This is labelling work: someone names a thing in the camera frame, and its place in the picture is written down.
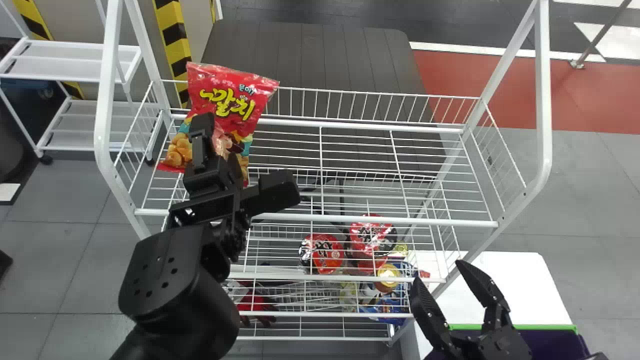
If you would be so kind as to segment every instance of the red item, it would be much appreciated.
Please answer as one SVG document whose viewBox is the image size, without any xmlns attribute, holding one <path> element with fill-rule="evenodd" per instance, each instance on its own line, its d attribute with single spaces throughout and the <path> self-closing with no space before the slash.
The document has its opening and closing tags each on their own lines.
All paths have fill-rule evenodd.
<svg viewBox="0 0 640 360">
<path fill-rule="evenodd" d="M 333 235 L 310 234 L 302 241 L 303 247 L 312 249 L 311 259 L 314 270 L 319 274 L 334 273 L 342 266 L 344 247 Z"/>
<path fill-rule="evenodd" d="M 180 126 L 179 133 L 189 132 L 191 118 L 195 115 L 213 113 L 216 121 L 213 147 L 225 160 L 230 153 L 238 157 L 246 186 L 253 132 L 265 105 L 280 82 L 219 65 L 192 62 L 187 63 L 187 80 L 191 110 Z M 182 161 L 178 156 L 167 156 L 159 168 L 183 172 L 189 161 L 191 159 L 188 156 L 184 156 Z"/>
<path fill-rule="evenodd" d="M 355 260 L 358 263 L 358 269 L 367 273 L 367 274 L 373 274 L 373 272 L 377 269 L 379 269 L 382 265 L 384 265 L 385 263 L 387 263 L 387 258 L 381 258 L 381 259 L 356 259 Z"/>
<path fill-rule="evenodd" d="M 380 215 L 363 214 L 362 216 L 379 217 Z M 396 246 L 397 230 L 392 224 L 354 222 L 349 229 L 349 239 L 353 257 L 380 258 L 386 256 Z"/>
</svg>

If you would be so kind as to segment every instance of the dark gray tabletop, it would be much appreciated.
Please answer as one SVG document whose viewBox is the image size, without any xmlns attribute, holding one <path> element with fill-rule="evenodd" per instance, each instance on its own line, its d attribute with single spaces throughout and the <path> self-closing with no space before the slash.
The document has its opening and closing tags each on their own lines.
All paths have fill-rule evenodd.
<svg viewBox="0 0 640 360">
<path fill-rule="evenodd" d="M 221 20 L 202 62 L 282 86 L 424 94 L 409 40 L 393 29 Z"/>
<path fill-rule="evenodd" d="M 406 35 L 394 29 L 357 28 L 351 26 L 332 26 L 319 24 L 292 24 L 279 22 L 242 22 L 222 20 L 216 22 L 211 31 L 209 41 L 202 56 L 202 62 L 213 63 L 230 67 L 236 70 L 252 72 L 280 81 L 281 86 L 318 88 L 330 90 L 354 90 L 364 92 L 389 92 L 406 94 L 425 94 L 422 80 L 418 73 L 413 58 L 413 52 L 409 46 Z M 274 96 L 269 102 L 271 109 L 282 105 L 283 109 L 289 109 L 290 104 L 293 114 L 301 113 L 301 103 L 305 103 L 304 115 L 311 116 L 314 112 L 314 99 L 307 94 L 304 101 L 300 99 L 300 93 L 289 99 L 288 90 L 279 91 L 282 94 Z M 349 104 L 349 95 L 345 96 L 343 104 Z M 389 114 L 399 114 L 400 121 L 406 120 L 412 107 L 411 101 L 402 101 L 402 97 L 383 98 L 380 110 L 375 110 L 375 101 L 366 103 L 363 95 L 352 102 L 353 113 L 364 114 L 365 118 L 376 117 L 383 120 L 383 106 L 389 104 Z M 326 94 L 316 96 L 317 108 L 326 107 Z M 415 107 L 423 109 L 424 99 L 420 99 Z M 330 113 L 337 111 L 335 98 L 330 106 Z M 341 117 L 349 117 L 349 106 L 340 108 Z M 413 112 L 412 118 L 417 118 L 419 111 Z M 431 110 L 426 106 L 424 119 L 429 121 Z M 270 126 L 260 125 L 258 129 L 272 130 Z M 300 133 L 300 129 L 290 128 L 291 134 Z M 323 130 L 329 146 L 339 151 L 344 150 L 343 157 L 353 160 L 348 164 L 349 168 L 365 167 L 373 170 L 389 171 L 396 169 L 394 153 L 386 135 L 381 131 L 370 130 Z M 344 147 L 331 144 L 331 135 L 353 135 L 353 143 L 366 143 L 360 146 L 358 153 L 353 151 L 357 145 Z M 278 147 L 282 142 L 270 142 L 269 137 L 275 136 L 261 133 L 255 137 L 254 145 L 261 147 Z M 292 140 L 300 138 L 297 135 L 279 135 L 281 138 L 290 136 Z M 440 170 L 440 164 L 444 157 L 442 143 L 437 134 L 430 133 L 399 133 L 400 160 L 406 160 L 403 166 L 409 171 L 418 171 L 422 175 L 432 176 Z M 279 149 L 277 150 L 277 162 L 284 167 L 317 167 L 317 163 L 309 160 L 300 160 L 298 150 L 305 149 Z M 276 154 L 271 150 L 262 150 L 263 156 L 268 158 Z M 415 155 L 423 155 L 420 159 L 429 159 L 428 164 L 419 163 Z M 326 167 L 344 166 L 345 162 L 330 163 L 325 161 Z"/>
</svg>

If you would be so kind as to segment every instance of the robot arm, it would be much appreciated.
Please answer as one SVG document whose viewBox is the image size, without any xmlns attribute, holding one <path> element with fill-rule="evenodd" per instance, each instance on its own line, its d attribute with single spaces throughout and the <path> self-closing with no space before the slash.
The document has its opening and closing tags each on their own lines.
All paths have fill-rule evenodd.
<svg viewBox="0 0 640 360">
<path fill-rule="evenodd" d="M 409 303 L 433 348 L 450 360 L 530 360 L 531 350 L 513 327 L 509 305 L 491 277 L 463 260 L 456 260 L 456 266 L 484 307 L 481 334 L 472 338 L 451 333 L 442 310 L 420 278 L 416 278 Z"/>
<path fill-rule="evenodd" d="M 272 172 L 242 189 L 237 158 L 212 149 L 212 115 L 194 117 L 193 162 L 185 169 L 190 199 L 169 210 L 167 230 L 140 241 L 118 296 L 136 325 L 112 360 L 220 359 L 241 324 L 220 285 L 246 244 L 251 218 L 300 202 L 292 174 Z"/>
</svg>

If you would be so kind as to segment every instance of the green stripe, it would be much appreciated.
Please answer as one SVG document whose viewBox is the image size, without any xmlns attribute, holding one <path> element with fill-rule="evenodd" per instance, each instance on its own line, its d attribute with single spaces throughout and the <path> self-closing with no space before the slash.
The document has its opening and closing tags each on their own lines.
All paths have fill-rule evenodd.
<svg viewBox="0 0 640 360">
<path fill-rule="evenodd" d="M 543 324 L 543 325 L 514 325 L 514 327 L 518 330 L 554 330 L 554 331 L 572 331 L 576 335 L 578 334 L 578 328 L 575 325 L 554 325 L 554 324 Z M 477 323 L 451 323 L 449 324 L 449 330 L 475 330 L 480 331 L 482 329 L 482 325 Z"/>
</svg>

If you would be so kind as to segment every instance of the red snack bag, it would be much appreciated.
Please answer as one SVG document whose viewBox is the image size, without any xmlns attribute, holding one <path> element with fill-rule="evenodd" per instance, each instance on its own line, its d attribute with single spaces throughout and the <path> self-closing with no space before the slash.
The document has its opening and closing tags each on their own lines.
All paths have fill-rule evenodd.
<svg viewBox="0 0 640 360">
<path fill-rule="evenodd" d="M 314 272 L 326 275 L 342 266 L 344 247 L 333 235 L 311 234 L 302 241 L 298 254 L 305 268 L 310 268 L 310 262 L 313 261 Z"/>
<path fill-rule="evenodd" d="M 368 216 L 379 217 L 380 215 L 368 214 Z M 397 230 L 392 224 L 354 222 L 349 228 L 349 239 L 351 254 L 354 258 L 383 258 L 396 246 Z"/>
<path fill-rule="evenodd" d="M 173 137 L 164 160 L 158 168 L 183 172 L 191 161 L 191 144 L 186 139 L 191 118 L 206 112 L 215 115 L 213 147 L 225 160 L 230 153 L 238 163 L 248 184 L 249 150 L 253 132 L 269 98 L 279 82 L 264 76 L 241 72 L 219 65 L 188 62 L 187 80 L 191 111 Z"/>
</svg>

